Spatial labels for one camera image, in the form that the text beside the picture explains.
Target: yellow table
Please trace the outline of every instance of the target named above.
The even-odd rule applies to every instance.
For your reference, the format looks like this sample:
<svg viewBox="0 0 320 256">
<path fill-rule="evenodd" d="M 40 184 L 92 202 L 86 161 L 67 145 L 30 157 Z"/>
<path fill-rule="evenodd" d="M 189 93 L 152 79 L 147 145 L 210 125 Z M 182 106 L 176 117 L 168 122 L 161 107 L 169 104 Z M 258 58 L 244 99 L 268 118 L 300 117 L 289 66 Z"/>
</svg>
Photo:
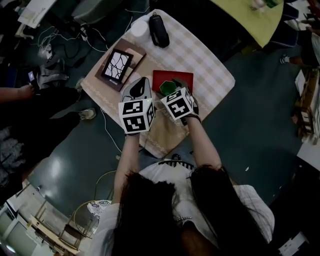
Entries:
<svg viewBox="0 0 320 256">
<path fill-rule="evenodd" d="M 263 48 L 269 43 L 280 22 L 284 3 L 274 8 L 264 7 L 264 12 L 251 10 L 253 0 L 211 0 L 239 22 Z"/>
</svg>

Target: cable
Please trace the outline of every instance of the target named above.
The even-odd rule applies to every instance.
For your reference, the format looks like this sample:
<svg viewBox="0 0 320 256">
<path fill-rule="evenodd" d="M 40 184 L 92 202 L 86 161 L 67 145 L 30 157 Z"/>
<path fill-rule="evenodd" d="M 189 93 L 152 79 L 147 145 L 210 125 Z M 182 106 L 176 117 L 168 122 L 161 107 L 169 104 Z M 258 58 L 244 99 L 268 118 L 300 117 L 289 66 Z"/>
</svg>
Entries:
<svg viewBox="0 0 320 256">
<path fill-rule="evenodd" d="M 95 187 L 94 187 L 94 195 L 93 195 L 93 199 L 95 200 L 96 199 L 96 192 L 97 192 L 97 185 L 99 183 L 99 181 L 104 177 L 106 176 L 107 174 L 111 174 L 111 173 L 115 173 L 116 170 L 112 170 L 112 171 L 109 171 L 103 175 L 100 176 L 100 178 L 97 180 L 97 182 L 95 183 Z"/>
<path fill-rule="evenodd" d="M 89 40 L 87 39 L 86 42 L 88 43 L 88 45 L 90 45 L 92 47 L 92 49 L 95 49 L 97 52 L 101 52 L 101 53 L 106 53 L 107 51 L 106 50 L 98 50 L 96 48 L 94 48 L 90 43 L 89 43 Z"/>
<path fill-rule="evenodd" d="M 102 36 L 102 34 L 100 33 L 100 31 L 99 31 L 98 29 L 96 29 L 96 28 L 94 28 L 94 27 L 93 27 L 92 29 L 95 30 L 95 31 L 97 31 L 97 32 L 99 33 L 100 37 L 101 37 L 104 41 L 106 41 L 106 39 Z"/>
<path fill-rule="evenodd" d="M 51 29 L 51 28 L 54 28 L 54 26 L 50 26 L 50 27 L 47 28 L 45 31 L 41 32 L 41 34 L 40 34 L 39 37 L 38 37 L 38 43 L 37 43 L 37 46 L 38 46 L 38 47 L 40 47 L 39 41 L 40 41 L 40 38 L 41 38 L 42 34 L 43 34 L 44 32 L 47 32 L 47 31 L 48 31 L 49 29 Z"/>
<path fill-rule="evenodd" d="M 63 43 L 57 43 L 57 44 L 55 44 L 55 45 L 53 45 L 53 46 L 55 46 L 55 47 L 57 47 L 57 46 L 63 46 L 64 54 L 65 54 L 65 56 L 66 56 L 69 60 L 75 58 L 75 57 L 78 55 L 78 53 L 80 52 L 80 49 L 81 49 L 80 41 L 78 40 L 78 49 L 77 49 L 76 53 L 75 53 L 73 56 L 70 57 L 70 56 L 68 56 L 67 50 L 66 50 L 66 46 L 65 46 Z"/>
<path fill-rule="evenodd" d="M 78 231 L 86 238 L 89 238 L 89 239 L 92 239 L 91 237 L 85 235 L 79 228 L 78 228 L 78 225 L 77 225 L 77 222 L 76 222 L 76 214 L 77 214 L 77 211 L 84 205 L 87 205 L 89 203 L 93 203 L 95 201 L 98 201 L 98 200 L 91 200 L 91 201 L 87 201 L 87 202 L 84 202 L 83 204 L 81 204 L 75 211 L 74 211 L 74 214 L 73 214 L 73 222 L 76 226 L 76 228 L 78 229 Z"/>
<path fill-rule="evenodd" d="M 105 131 L 109 134 L 109 136 L 110 136 L 111 140 L 113 141 L 114 145 L 116 146 L 116 148 L 122 153 L 122 151 L 120 150 L 120 148 L 117 146 L 114 138 L 111 136 L 111 134 L 110 134 L 110 133 L 108 132 L 108 130 L 107 130 L 107 119 L 106 119 L 105 114 L 104 114 L 104 113 L 106 113 L 106 112 L 104 112 L 101 107 L 100 107 L 100 110 L 101 110 L 101 113 L 102 113 L 103 118 L 104 118 L 104 129 L 105 129 Z"/>
<path fill-rule="evenodd" d="M 145 10 L 145 11 L 135 11 L 135 10 L 128 10 L 128 9 L 125 9 L 127 12 L 129 13 L 138 13 L 138 14 L 144 14 L 146 13 L 148 10 L 149 10 L 150 6 Z"/>
<path fill-rule="evenodd" d="M 95 183 L 94 196 L 93 196 L 93 199 L 94 199 L 94 200 L 90 200 L 90 201 L 87 201 L 87 202 L 82 203 L 82 204 L 74 211 L 74 214 L 73 214 L 73 222 L 74 222 L 76 228 L 78 229 L 78 231 L 79 231 L 82 235 L 84 235 L 85 237 L 87 237 L 87 238 L 90 238 L 90 239 L 91 239 L 91 237 L 88 237 L 87 235 L 85 235 L 85 234 L 78 228 L 78 225 L 77 225 L 77 222 L 76 222 L 77 212 L 78 212 L 78 210 L 79 210 L 82 206 L 84 206 L 84 205 L 90 204 L 90 203 L 92 203 L 92 202 L 100 201 L 100 200 L 96 200 L 96 192 L 97 192 L 97 185 L 98 185 L 98 183 L 100 182 L 100 180 L 101 180 L 104 176 L 106 176 L 106 175 L 108 175 L 108 174 L 115 173 L 115 172 L 116 172 L 116 170 L 112 170 L 112 171 L 106 172 L 105 174 L 102 174 L 102 175 L 100 176 L 100 178 L 98 178 L 98 180 L 97 180 L 96 183 Z"/>
<path fill-rule="evenodd" d="M 80 57 L 78 60 L 76 60 L 74 63 L 73 63 L 73 65 L 72 66 L 68 66 L 68 68 L 79 68 L 84 62 L 85 62 L 85 60 L 86 60 L 86 58 L 87 58 L 87 56 L 91 53 L 91 51 L 92 51 L 92 47 L 90 47 L 90 49 L 88 50 L 88 52 L 84 55 L 84 56 L 82 56 L 82 57 Z"/>
<path fill-rule="evenodd" d="M 57 36 L 61 36 L 64 40 L 66 40 L 66 41 L 69 41 L 69 40 L 74 40 L 74 39 L 77 39 L 78 37 L 79 37 L 79 35 L 80 35 L 80 33 L 76 36 L 76 37 L 73 37 L 73 38 L 68 38 L 68 39 L 66 39 L 62 34 L 56 34 Z"/>
<path fill-rule="evenodd" d="M 124 33 L 126 33 L 126 32 L 127 32 L 128 28 L 129 28 L 129 26 L 130 26 L 130 24 L 131 24 L 131 22 L 132 22 L 132 18 L 133 18 L 133 16 L 131 17 L 130 22 L 129 22 L 128 26 L 126 27 L 126 29 L 125 29 Z"/>
<path fill-rule="evenodd" d="M 46 37 L 42 40 L 41 44 L 38 45 L 38 46 L 39 46 L 40 48 L 44 48 L 44 44 L 45 44 L 46 40 L 48 40 L 48 42 L 47 42 L 47 44 L 46 44 L 46 45 L 48 45 L 48 44 L 50 44 L 50 42 L 51 42 L 53 39 L 56 38 L 56 36 L 57 36 L 57 35 L 56 35 L 55 33 L 52 33 L 52 34 L 46 36 Z"/>
</svg>

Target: checkered tablecloth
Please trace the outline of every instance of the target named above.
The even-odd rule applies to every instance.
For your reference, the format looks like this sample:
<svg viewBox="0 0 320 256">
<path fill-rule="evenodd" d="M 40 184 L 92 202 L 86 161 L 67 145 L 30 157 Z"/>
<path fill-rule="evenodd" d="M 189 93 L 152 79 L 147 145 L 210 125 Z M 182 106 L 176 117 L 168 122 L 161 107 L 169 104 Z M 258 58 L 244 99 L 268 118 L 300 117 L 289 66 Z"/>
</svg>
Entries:
<svg viewBox="0 0 320 256">
<path fill-rule="evenodd" d="M 169 34 L 170 45 L 162 49 L 155 46 L 151 39 L 138 44 L 145 49 L 147 55 L 129 78 L 128 84 L 142 76 L 149 78 L 151 83 L 152 65 L 153 69 L 193 73 L 193 96 L 199 103 L 199 115 L 204 119 L 233 88 L 235 79 L 217 57 L 179 22 L 158 9 L 146 16 L 150 17 L 153 13 L 162 17 Z M 123 35 L 123 38 L 134 43 L 130 30 Z M 112 47 L 93 67 L 82 86 L 92 99 L 121 125 L 118 113 L 120 93 L 102 84 L 95 77 L 98 68 L 111 50 Z M 174 121 L 167 111 L 162 109 L 157 111 L 150 132 L 141 134 L 140 144 L 155 157 L 163 158 L 188 134 L 187 127 L 183 127 L 179 120 Z"/>
</svg>

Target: green hexagon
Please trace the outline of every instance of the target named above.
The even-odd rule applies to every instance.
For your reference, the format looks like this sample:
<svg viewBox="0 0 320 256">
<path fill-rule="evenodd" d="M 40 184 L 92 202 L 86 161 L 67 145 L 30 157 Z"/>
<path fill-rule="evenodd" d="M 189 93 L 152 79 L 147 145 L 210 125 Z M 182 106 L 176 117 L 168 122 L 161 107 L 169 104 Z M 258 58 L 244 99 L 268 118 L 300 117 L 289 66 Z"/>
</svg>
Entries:
<svg viewBox="0 0 320 256">
<path fill-rule="evenodd" d="M 163 95 L 168 96 L 170 94 L 173 94 L 177 89 L 177 86 L 174 82 L 172 81 L 164 81 L 160 85 L 160 91 L 162 92 Z"/>
</svg>

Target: white cup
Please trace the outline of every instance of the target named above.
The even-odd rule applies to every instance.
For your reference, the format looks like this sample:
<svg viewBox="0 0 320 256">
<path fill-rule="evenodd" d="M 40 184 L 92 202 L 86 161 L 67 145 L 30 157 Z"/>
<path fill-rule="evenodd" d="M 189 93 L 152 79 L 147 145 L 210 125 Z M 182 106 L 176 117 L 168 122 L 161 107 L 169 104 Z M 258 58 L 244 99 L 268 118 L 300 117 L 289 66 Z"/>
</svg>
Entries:
<svg viewBox="0 0 320 256">
<path fill-rule="evenodd" d="M 137 20 L 130 29 L 132 38 L 137 43 L 143 43 L 150 39 L 149 25 L 144 20 Z"/>
<path fill-rule="evenodd" d="M 265 7 L 267 4 L 263 0 L 252 0 L 251 9 L 252 10 L 260 10 Z"/>
</svg>

